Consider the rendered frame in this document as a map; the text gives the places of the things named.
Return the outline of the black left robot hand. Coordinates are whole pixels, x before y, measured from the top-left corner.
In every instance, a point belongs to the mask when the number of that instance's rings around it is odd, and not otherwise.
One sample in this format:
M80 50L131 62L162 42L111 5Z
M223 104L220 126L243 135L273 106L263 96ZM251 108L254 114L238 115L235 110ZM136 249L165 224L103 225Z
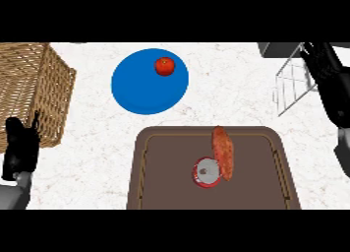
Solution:
M35 112L32 126L26 128L18 117L6 119L7 148L3 161L1 178L15 181L15 174L34 172L38 165L40 142L38 133L40 113Z

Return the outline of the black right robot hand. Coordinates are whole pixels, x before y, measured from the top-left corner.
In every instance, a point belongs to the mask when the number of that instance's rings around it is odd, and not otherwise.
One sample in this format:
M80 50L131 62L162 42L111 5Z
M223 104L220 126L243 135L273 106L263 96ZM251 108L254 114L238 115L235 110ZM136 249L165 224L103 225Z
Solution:
M317 85L328 118L338 128L350 128L350 67L342 65L328 42L305 42L301 58Z

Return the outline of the brown tray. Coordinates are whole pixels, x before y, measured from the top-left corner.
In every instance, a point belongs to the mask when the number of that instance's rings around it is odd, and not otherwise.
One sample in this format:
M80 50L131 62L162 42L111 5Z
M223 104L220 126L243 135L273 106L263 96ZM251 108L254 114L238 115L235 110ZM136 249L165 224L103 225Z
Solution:
M134 141L131 210L297 210L301 207L280 137L266 126L224 128L232 176L220 173L208 126L145 128Z

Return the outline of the red can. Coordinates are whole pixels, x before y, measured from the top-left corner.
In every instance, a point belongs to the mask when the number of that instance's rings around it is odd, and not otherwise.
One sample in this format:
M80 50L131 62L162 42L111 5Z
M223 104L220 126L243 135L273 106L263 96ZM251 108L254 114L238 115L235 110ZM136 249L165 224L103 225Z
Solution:
M220 183L218 162L212 157L202 157L192 169L195 184L205 189L214 188Z

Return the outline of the wicker basket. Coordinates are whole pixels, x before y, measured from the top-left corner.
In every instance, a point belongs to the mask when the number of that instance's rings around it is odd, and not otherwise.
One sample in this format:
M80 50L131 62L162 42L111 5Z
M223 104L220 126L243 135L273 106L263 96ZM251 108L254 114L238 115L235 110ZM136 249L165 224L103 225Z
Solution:
M6 152L6 119L32 126L40 113L41 147L60 143L77 71L47 42L0 42L0 154Z

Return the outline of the dark grey appliance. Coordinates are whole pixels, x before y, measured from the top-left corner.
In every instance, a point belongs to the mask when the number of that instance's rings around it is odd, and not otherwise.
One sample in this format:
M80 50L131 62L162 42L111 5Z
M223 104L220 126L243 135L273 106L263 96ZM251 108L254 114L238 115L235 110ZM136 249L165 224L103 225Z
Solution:
M258 49L264 58L300 58L298 42L258 42ZM350 42L332 42L332 46L350 48Z

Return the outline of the orange sweet potato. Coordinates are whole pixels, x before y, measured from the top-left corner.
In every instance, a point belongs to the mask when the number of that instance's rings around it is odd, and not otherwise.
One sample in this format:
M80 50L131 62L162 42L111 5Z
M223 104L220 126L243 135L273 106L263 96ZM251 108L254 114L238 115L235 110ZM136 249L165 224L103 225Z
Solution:
M233 142L221 126L217 126L212 130L212 150L220 175L229 181L233 174Z

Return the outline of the blue plate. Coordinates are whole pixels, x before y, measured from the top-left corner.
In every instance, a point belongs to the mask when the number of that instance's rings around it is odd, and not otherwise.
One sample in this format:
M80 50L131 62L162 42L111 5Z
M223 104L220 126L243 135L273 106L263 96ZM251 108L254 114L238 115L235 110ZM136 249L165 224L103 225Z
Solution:
M174 61L174 72L161 76L155 70L159 58ZM170 109L189 87L189 70L181 58L168 50L146 48L119 63L112 75L112 95L131 113L149 115Z

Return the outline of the red apple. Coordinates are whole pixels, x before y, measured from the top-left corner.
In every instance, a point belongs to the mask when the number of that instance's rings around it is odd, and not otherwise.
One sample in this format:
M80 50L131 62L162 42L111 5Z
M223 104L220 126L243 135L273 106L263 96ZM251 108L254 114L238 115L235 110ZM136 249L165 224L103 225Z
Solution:
M161 57L156 59L153 68L159 76L170 76L176 70L176 62L170 57Z

